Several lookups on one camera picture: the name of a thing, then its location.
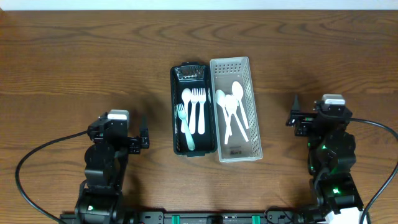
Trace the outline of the white fork thick handle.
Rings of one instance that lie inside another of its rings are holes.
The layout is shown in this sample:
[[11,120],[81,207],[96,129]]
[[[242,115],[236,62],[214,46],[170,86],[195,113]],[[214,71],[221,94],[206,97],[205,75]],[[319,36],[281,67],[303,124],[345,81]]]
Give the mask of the white fork thick handle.
[[184,130],[185,130],[184,133],[185,133],[185,138],[186,138],[186,141],[187,141],[188,149],[190,151],[194,151],[195,150],[195,143],[193,141],[192,134],[190,133],[190,130],[189,130],[189,127],[188,127],[187,114],[186,114],[186,111],[185,111],[185,107],[184,107],[184,105],[182,103],[179,103],[177,105],[177,113],[178,113],[178,117],[180,118],[180,120],[182,122],[182,125],[184,127]]

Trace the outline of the white fork thin handle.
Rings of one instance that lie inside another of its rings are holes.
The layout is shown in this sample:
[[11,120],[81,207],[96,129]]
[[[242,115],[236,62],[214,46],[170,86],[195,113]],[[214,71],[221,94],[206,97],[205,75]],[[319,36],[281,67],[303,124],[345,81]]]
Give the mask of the white fork thin handle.
[[189,121],[189,130],[190,134],[194,134],[196,130],[196,107],[198,103],[198,96],[199,92],[197,88],[192,89],[192,95],[191,95],[191,114],[190,114],[190,121]]

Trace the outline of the white plastic spoon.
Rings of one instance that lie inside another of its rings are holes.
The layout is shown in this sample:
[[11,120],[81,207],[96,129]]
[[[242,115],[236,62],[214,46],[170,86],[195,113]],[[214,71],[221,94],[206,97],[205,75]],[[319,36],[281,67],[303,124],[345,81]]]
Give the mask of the white plastic spoon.
[[246,131],[244,130],[238,116],[237,116],[237,107],[238,107],[238,103],[237,103],[237,99],[233,96],[233,95],[226,95],[225,96],[225,106],[226,106],[226,110],[228,112],[228,127],[230,129],[232,129],[231,127],[231,118],[232,116],[235,117],[236,122],[238,124],[238,127],[240,129],[241,134],[243,135],[243,138],[246,142],[249,141]]
[[225,93],[222,90],[216,90],[216,103],[221,106],[224,115],[224,120],[226,122],[228,114],[226,112],[224,98],[225,98]]
[[234,81],[233,82],[233,84],[232,84],[232,93],[236,97],[236,99],[238,100],[245,128],[248,129],[249,128],[248,119],[247,119],[246,112],[244,110],[244,106],[243,106],[243,102],[242,102],[242,98],[244,96],[244,90],[243,90],[243,87],[241,86],[241,84],[238,81]]
[[231,117],[228,116],[226,118],[226,132],[224,136],[224,144],[227,145],[229,141],[229,137],[231,136]]

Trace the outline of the white fork straight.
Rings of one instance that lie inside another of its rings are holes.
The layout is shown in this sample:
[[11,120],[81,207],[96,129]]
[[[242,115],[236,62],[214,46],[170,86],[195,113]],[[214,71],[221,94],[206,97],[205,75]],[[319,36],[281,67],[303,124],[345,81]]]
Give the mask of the white fork straight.
[[199,89],[199,98],[198,101],[200,103],[200,112],[199,112],[199,119],[198,119],[198,133],[204,134],[205,133],[205,113],[204,113],[204,104],[206,102],[206,93],[205,88]]

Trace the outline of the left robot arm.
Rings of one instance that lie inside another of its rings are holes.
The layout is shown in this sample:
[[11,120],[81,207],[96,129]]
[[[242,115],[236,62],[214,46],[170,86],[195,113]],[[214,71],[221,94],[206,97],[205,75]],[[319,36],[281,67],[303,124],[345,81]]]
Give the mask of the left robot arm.
[[77,223],[137,223],[137,215],[124,208],[123,180],[129,155],[150,146],[145,116],[139,135],[128,136],[129,112],[111,110],[88,126],[93,145],[85,152],[85,177],[75,206]]

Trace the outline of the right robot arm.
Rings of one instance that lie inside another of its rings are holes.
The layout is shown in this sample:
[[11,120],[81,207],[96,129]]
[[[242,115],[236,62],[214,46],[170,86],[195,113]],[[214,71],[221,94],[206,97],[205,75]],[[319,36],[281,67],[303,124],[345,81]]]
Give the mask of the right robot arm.
[[315,200],[294,212],[292,223],[359,223],[363,202],[350,174],[356,162],[356,142],[346,128],[352,112],[338,94],[324,94],[312,113],[300,110],[294,98],[286,126],[308,139],[308,172]]

